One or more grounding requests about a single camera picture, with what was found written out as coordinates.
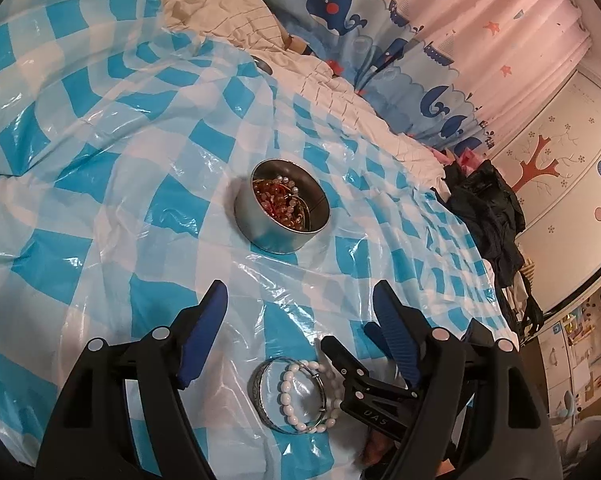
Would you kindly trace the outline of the person's right hand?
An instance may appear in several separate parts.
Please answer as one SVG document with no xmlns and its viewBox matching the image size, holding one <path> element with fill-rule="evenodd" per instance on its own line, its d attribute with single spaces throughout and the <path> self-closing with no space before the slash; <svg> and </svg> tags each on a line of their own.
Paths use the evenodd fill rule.
<svg viewBox="0 0 601 480">
<path fill-rule="evenodd" d="M 393 440 L 385 434 L 370 430 L 360 457 L 362 479 L 381 479 L 396 451 Z"/>
</svg>

